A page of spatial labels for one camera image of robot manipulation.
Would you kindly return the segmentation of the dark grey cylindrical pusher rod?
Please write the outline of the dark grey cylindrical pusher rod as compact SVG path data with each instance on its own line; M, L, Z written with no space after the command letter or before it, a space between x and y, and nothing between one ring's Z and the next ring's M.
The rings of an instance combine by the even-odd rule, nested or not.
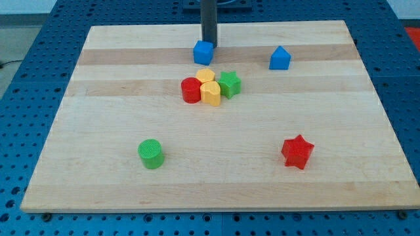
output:
M200 1L201 38L217 47L217 1Z

